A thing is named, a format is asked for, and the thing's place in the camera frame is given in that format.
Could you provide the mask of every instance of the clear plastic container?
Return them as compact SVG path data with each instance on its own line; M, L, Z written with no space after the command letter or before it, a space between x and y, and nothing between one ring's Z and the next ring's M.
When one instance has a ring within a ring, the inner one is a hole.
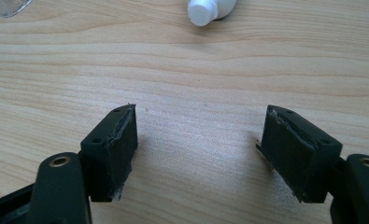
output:
M0 0L0 17L11 17L24 9L32 0Z

